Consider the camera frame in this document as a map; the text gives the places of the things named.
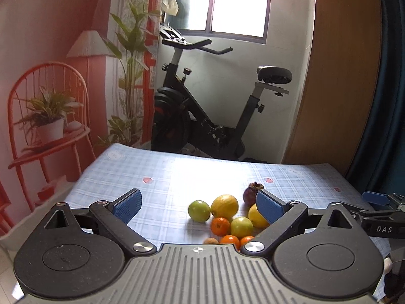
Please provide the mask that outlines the green apple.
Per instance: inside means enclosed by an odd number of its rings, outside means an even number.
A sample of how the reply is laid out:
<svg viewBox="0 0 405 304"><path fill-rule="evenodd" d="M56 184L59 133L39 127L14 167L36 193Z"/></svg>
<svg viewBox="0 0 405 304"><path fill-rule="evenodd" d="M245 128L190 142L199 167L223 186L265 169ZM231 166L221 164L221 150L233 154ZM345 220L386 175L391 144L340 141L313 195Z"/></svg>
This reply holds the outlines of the green apple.
<svg viewBox="0 0 405 304"><path fill-rule="evenodd" d="M211 215L211 207L202 200L195 200L188 206L189 217L194 222L204 223Z"/></svg>
<svg viewBox="0 0 405 304"><path fill-rule="evenodd" d="M253 223L246 217L234 218L231 222L231 234L242 239L243 237L251 236L254 231Z"/></svg>

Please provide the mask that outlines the orange mandarin right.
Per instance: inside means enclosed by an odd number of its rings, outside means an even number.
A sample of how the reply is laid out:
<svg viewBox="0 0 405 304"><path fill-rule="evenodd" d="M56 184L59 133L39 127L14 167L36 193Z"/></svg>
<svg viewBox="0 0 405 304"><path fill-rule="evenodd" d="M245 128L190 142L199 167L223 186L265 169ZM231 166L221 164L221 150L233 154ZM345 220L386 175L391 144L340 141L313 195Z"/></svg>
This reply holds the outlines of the orange mandarin right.
<svg viewBox="0 0 405 304"><path fill-rule="evenodd" d="M254 238L254 236L249 235L249 236L245 236L242 239L240 239L239 240L240 248L242 248L245 244L250 242L253 238Z"/></svg>

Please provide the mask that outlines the window with dark frame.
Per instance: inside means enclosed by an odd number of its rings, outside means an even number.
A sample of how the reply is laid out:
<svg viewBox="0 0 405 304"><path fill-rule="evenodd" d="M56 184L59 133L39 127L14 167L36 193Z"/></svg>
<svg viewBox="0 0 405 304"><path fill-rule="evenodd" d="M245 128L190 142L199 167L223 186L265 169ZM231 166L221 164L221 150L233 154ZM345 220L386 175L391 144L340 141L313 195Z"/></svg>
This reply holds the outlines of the window with dark frame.
<svg viewBox="0 0 405 304"><path fill-rule="evenodd" d="M206 36L264 44L270 0L176 0L168 25L185 36Z"/></svg>

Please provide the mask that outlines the dark purple mangosteen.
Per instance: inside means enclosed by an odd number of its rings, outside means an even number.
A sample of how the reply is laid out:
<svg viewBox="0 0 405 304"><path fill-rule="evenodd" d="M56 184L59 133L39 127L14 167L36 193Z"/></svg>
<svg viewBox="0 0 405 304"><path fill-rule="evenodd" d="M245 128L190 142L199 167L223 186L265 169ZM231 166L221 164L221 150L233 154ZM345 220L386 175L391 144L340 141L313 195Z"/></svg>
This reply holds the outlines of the dark purple mangosteen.
<svg viewBox="0 0 405 304"><path fill-rule="evenodd" d="M261 183L250 183L243 193L244 203L248 206L254 205L256 203L257 193L262 189L264 189L264 186Z"/></svg>

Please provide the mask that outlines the large yellow lemon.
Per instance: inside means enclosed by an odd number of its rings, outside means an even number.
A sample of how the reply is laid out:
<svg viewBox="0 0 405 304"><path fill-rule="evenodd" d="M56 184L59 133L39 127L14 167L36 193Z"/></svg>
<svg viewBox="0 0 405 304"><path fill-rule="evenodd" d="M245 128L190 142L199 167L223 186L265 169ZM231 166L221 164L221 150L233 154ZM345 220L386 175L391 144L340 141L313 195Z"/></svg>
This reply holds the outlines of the large yellow lemon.
<svg viewBox="0 0 405 304"><path fill-rule="evenodd" d="M238 201L232 195L218 196L211 204L211 214L214 218L232 220L238 210Z"/></svg>

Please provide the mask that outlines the small brown fruit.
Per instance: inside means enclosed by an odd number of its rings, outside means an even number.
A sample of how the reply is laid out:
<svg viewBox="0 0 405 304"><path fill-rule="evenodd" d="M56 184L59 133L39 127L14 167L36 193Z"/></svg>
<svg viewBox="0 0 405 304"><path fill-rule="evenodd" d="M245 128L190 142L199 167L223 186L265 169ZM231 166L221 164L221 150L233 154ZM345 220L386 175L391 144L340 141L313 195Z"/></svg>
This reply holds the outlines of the small brown fruit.
<svg viewBox="0 0 405 304"><path fill-rule="evenodd" d="M208 237L203 241L203 244L219 244L219 241L216 238Z"/></svg>

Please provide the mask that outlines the wooden wardrobe panel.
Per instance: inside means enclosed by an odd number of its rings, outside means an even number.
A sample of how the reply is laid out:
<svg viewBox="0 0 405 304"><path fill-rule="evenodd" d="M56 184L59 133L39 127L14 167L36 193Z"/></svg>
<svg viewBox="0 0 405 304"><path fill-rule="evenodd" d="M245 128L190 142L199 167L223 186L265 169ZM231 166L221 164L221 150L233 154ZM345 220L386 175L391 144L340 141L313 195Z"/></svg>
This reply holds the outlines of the wooden wardrobe panel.
<svg viewBox="0 0 405 304"><path fill-rule="evenodd" d="M284 163L348 170L371 109L381 40L380 0L315 0L308 71Z"/></svg>

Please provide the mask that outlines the green apple near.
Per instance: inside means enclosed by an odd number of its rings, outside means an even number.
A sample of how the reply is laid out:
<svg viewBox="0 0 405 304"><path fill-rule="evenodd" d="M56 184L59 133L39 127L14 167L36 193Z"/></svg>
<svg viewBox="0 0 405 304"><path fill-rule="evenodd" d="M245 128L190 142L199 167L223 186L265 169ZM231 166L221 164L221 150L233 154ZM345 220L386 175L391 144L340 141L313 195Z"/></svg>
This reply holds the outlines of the green apple near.
<svg viewBox="0 0 405 304"><path fill-rule="evenodd" d="M254 231L253 223L246 217L234 218L231 222L231 234L242 239L243 237L251 236Z"/></svg>

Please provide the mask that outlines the orange mandarin front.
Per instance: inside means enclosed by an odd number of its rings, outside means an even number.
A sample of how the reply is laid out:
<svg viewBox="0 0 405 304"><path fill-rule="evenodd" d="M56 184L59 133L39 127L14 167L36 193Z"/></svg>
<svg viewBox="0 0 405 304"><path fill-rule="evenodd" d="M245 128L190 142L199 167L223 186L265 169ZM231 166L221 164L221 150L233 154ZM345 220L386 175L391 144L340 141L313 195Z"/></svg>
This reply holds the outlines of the orange mandarin front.
<svg viewBox="0 0 405 304"><path fill-rule="evenodd" d="M235 248L238 251L240 250L240 241L234 235L225 235L224 237L221 238L220 243L221 244L232 244L235 246Z"/></svg>

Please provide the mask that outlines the dark teal curtain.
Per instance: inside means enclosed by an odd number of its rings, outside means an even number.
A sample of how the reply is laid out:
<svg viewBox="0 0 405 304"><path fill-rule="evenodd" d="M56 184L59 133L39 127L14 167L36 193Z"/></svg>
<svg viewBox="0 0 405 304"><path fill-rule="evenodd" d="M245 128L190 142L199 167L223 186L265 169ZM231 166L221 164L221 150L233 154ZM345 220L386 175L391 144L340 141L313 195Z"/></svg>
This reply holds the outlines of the dark teal curtain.
<svg viewBox="0 0 405 304"><path fill-rule="evenodd" d="M404 0L381 0L380 68L371 110L345 178L360 193L404 194Z"/></svg>

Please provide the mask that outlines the green apple far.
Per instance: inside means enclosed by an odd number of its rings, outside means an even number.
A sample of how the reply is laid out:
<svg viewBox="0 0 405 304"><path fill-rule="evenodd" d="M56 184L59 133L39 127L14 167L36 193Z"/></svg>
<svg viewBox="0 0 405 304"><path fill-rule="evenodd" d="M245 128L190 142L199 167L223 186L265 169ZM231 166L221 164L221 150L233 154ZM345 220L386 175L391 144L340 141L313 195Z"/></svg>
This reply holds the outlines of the green apple far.
<svg viewBox="0 0 405 304"><path fill-rule="evenodd" d="M204 223L211 215L211 207L202 200L195 200L188 206L189 217L194 222Z"/></svg>

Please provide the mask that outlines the small orange mandarin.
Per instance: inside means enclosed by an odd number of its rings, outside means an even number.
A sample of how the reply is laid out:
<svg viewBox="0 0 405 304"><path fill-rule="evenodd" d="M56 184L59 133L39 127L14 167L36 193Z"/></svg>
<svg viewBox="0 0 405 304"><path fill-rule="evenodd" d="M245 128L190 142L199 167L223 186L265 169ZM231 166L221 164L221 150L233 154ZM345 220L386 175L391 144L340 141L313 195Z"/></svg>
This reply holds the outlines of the small orange mandarin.
<svg viewBox="0 0 405 304"><path fill-rule="evenodd" d="M219 237L224 237L230 232L231 223L226 218L213 218L211 232Z"/></svg>

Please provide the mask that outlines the blue plaid tablecloth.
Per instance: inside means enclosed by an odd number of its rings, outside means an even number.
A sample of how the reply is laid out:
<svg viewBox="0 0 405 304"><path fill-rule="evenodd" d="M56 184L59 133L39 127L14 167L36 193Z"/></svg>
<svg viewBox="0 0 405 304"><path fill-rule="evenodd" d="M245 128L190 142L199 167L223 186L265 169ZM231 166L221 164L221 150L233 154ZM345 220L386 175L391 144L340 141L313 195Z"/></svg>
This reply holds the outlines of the blue plaid tablecloth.
<svg viewBox="0 0 405 304"><path fill-rule="evenodd" d="M298 296L276 284L261 259L234 256L222 245L210 256L201 251L210 227L191 221L188 206L194 200L212 203L223 194L241 200L253 181L284 201L299 200L310 208L324 209L330 202L367 208L326 163L244 163L115 144L85 169L66 201L71 208L85 208L140 190L141 210L129 227L166 256L133 264L123 289L104 293L102 303L298 303Z"/></svg>

